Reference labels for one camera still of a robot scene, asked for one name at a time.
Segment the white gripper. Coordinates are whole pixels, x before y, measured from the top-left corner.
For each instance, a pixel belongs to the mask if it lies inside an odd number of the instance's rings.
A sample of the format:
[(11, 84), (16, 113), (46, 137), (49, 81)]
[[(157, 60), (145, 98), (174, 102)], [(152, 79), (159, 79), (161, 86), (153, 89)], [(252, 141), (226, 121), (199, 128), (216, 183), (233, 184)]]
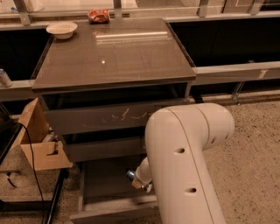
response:
[(151, 188), (151, 171), (150, 168), (138, 166), (135, 171), (134, 180), (131, 185), (135, 189), (150, 189)]

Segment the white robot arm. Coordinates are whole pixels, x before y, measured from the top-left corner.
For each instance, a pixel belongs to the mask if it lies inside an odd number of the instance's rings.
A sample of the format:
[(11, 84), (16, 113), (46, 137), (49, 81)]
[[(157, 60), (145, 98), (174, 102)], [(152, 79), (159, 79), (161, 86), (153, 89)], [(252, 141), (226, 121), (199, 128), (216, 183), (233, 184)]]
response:
[(136, 176), (150, 178), (163, 224), (226, 224), (203, 151), (234, 131), (231, 113), (215, 103), (161, 108), (150, 117), (147, 160)]

